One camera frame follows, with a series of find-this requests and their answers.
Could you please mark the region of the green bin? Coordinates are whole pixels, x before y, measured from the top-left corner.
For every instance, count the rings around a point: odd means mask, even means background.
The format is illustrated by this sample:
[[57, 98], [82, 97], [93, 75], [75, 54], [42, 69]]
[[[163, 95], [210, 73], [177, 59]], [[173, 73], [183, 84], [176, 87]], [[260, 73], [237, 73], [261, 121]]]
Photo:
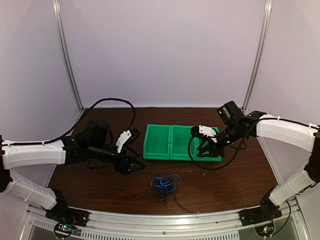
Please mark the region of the green bin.
[[171, 125], [170, 157], [171, 161], [190, 162], [188, 145], [192, 137], [192, 126]]
[[143, 142], [143, 158], [145, 160], [166, 161], [170, 159], [171, 129], [170, 125], [147, 125]]
[[217, 162], [222, 161], [224, 156], [224, 150], [218, 148], [217, 135], [219, 133], [217, 127], [209, 127], [199, 125], [194, 127], [193, 136], [196, 138], [196, 151], [195, 161], [196, 162]]

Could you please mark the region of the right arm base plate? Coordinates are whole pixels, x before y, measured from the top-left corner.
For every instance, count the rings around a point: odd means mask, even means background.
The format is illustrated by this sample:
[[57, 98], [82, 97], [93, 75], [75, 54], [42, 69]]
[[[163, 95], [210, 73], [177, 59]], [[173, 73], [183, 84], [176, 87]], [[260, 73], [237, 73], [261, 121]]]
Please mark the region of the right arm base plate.
[[256, 225], [282, 216], [279, 207], [266, 206], [243, 209], [238, 214], [242, 226]]

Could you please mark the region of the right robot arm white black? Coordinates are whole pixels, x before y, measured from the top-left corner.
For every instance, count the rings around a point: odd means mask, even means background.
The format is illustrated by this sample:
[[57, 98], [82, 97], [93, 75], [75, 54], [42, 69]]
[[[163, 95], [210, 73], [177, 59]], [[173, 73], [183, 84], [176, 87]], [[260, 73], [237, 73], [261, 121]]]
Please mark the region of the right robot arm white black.
[[212, 127], [198, 125], [190, 130], [191, 138], [200, 139], [197, 147], [199, 158], [215, 158], [224, 155], [224, 149], [239, 141], [238, 153], [249, 137], [267, 138], [296, 146], [310, 153], [308, 163], [287, 181], [274, 187], [261, 200], [256, 210], [259, 220], [268, 220], [278, 206], [290, 198], [320, 182], [320, 127], [305, 124], [263, 111], [254, 110], [245, 114], [234, 101], [229, 101], [217, 110], [226, 128], [218, 132]]

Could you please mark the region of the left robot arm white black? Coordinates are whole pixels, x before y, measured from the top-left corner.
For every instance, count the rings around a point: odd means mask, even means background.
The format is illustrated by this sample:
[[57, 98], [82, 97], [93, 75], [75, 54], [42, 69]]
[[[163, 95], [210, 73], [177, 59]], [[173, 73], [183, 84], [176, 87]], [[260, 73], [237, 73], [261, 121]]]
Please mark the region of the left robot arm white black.
[[72, 218], [63, 194], [56, 189], [45, 189], [21, 176], [14, 168], [32, 165], [72, 165], [98, 160], [111, 163], [114, 170], [129, 175], [146, 166], [138, 160], [139, 154], [130, 145], [140, 136], [134, 129], [125, 130], [113, 141], [110, 125], [101, 119], [89, 120], [84, 131], [72, 137], [42, 142], [3, 141], [0, 145], [0, 191], [11, 193], [24, 201], [33, 202], [61, 222]]

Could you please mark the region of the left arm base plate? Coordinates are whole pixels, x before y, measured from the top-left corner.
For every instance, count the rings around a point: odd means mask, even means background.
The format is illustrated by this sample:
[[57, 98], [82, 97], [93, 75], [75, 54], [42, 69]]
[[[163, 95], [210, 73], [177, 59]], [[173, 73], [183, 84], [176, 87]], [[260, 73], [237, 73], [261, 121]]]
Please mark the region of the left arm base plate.
[[70, 207], [62, 207], [53, 209], [44, 209], [45, 217], [52, 219], [60, 224], [66, 224], [71, 227], [86, 227], [89, 218], [89, 212]]

